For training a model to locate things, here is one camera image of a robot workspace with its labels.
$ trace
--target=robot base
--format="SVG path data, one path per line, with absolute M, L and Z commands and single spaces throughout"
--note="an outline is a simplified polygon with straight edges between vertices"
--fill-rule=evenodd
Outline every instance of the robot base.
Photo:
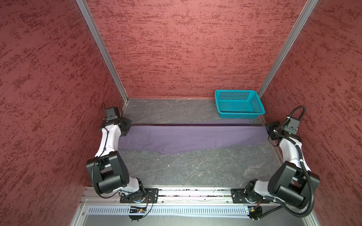
M 232 202 L 237 203 L 237 204 L 240 204 L 240 203 L 242 203 L 242 204 L 249 204 L 249 203 L 258 204 L 259 201 L 260 201 L 261 204 L 270 203 L 268 200 L 265 200 L 262 197 L 260 199 L 258 199 L 258 200 L 256 198 L 254 198 L 253 200 L 251 200 L 249 198 L 249 200 L 248 200 L 247 197 L 249 197 L 249 195 L 246 194 L 246 191 L 245 191 L 247 189 L 248 189 L 248 187 L 245 188 L 245 189 L 244 188 L 233 188 L 233 189 L 231 189 Z
M 146 194 L 148 195 L 148 203 L 157 203 L 158 199 L 158 188 L 145 188 Z M 136 196 L 134 199 L 131 196 L 126 196 L 124 193 L 121 195 L 120 203 L 146 203 L 146 199 L 142 199 L 138 202 L 139 196 Z

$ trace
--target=teal plastic basket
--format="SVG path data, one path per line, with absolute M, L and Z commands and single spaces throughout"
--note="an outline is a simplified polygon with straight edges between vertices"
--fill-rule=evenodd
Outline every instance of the teal plastic basket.
M 215 101 L 221 118 L 253 119 L 265 114 L 254 90 L 215 90 Z

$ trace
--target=black cable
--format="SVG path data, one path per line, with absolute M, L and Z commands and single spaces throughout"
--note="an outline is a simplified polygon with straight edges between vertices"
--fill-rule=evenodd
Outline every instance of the black cable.
M 122 108 L 121 108 L 121 118 L 123 118 L 123 110 L 122 110 Z
M 294 108 L 294 109 L 292 110 L 292 112 L 288 115 L 288 117 L 285 118 L 283 124 L 281 124 L 280 126 L 278 126 L 278 127 L 277 127 L 276 129 L 274 129 L 274 130 L 278 131 L 278 130 L 279 130 L 280 128 L 282 128 L 285 124 L 287 124 L 289 118 L 292 117 L 293 114 L 294 114 L 298 109 L 300 109 L 300 108 L 303 108 L 303 111 L 301 112 L 301 114 L 300 114 L 300 116 L 299 116 L 299 118 L 298 118 L 298 120 L 300 121 L 300 120 L 302 119 L 304 113 L 306 112 L 306 107 L 303 106 L 303 105 L 300 105 L 300 106 Z
M 270 141 L 270 135 L 268 136 L 268 141 L 269 143 L 273 146 L 273 147 L 278 147 L 279 146 L 279 143 L 277 145 L 274 145 L 271 141 Z
M 109 131 L 107 130 L 106 143 L 104 144 L 103 151 L 102 151 L 102 153 L 101 153 L 101 154 L 97 157 L 97 160 L 94 162 L 93 167 L 92 167 L 92 176 L 91 176 L 91 179 L 92 179 L 92 184 L 93 184 L 93 186 L 94 186 L 94 181 L 93 181 L 93 171 L 94 171 L 94 166 L 95 166 L 95 165 L 96 165 L 96 163 L 99 161 L 99 157 L 100 157 L 100 156 L 102 156 L 102 154 L 103 154 L 103 153 L 104 153 L 104 151 L 106 150 L 106 145 L 107 145 L 108 134 L 109 134 Z M 103 196 L 101 196 L 101 194 L 99 194 L 99 193 L 97 192 L 97 190 L 96 190 L 96 189 L 95 189 L 95 191 L 96 191 L 97 195 L 99 195 L 99 197 L 104 198 L 104 199 L 109 199 L 110 197 L 113 197 L 115 194 L 117 194 L 117 193 L 118 193 L 118 191 L 116 191 L 113 195 L 111 195 L 111 196 L 109 196 L 109 197 L 103 197 Z
M 296 213 L 294 212 L 293 210 L 289 209 L 282 201 L 280 201 L 279 199 L 276 199 L 276 201 L 282 206 L 284 207 L 289 213 L 291 213 L 292 215 L 296 216 L 296 217 L 306 217 L 308 216 L 312 210 L 313 210 L 313 206 L 314 206 L 314 189 L 313 189 L 313 184 L 312 184 L 312 180 L 311 180 L 311 177 L 306 169 L 306 166 L 304 165 L 304 158 L 303 158 L 303 153 L 302 153 L 302 150 L 300 149 L 299 145 L 296 145 L 295 141 L 292 140 L 291 138 L 287 137 L 287 136 L 284 136 L 282 134 L 278 134 L 277 131 L 274 132 L 275 135 L 281 137 L 281 138 L 284 138 L 288 141 L 290 141 L 293 145 L 295 145 L 295 147 L 297 148 L 298 152 L 299 152 L 299 157 L 300 159 L 302 160 L 301 162 L 301 166 L 302 166 L 302 170 L 303 170 L 303 173 L 306 177 L 306 180 L 307 180 L 307 183 L 308 183 L 308 189 L 309 189 L 309 193 L 310 193 L 310 199 L 309 199 L 309 203 L 308 203 L 308 206 L 307 208 L 305 209 L 305 211 L 303 211 L 302 213 Z
M 147 216 L 147 214 L 149 213 L 149 212 L 151 212 L 151 210 L 152 210 L 152 207 L 153 207 L 153 204 L 155 203 L 155 199 L 153 198 L 153 196 L 150 194 L 150 193 L 144 193 L 144 194 L 149 194 L 151 197 L 152 197 L 152 206 L 151 206 L 151 208 L 150 208 L 150 210 L 145 214 L 145 215 L 143 215 L 140 219 L 142 219 L 142 218 L 144 218 L 145 216 Z
M 104 104 L 104 102 L 102 102 L 101 108 L 102 108 L 102 111 L 104 111 L 104 114 L 107 116 L 106 105 Z
M 277 206 L 274 209 L 271 209 L 268 212 L 264 213 L 261 217 L 259 217 L 259 219 L 261 219 L 261 218 L 265 217 L 266 215 L 268 215 L 268 214 L 270 214 L 270 213 L 272 213 L 272 212 L 274 212 L 276 210 L 279 210 L 281 208 L 283 208 L 283 207 L 282 206 Z

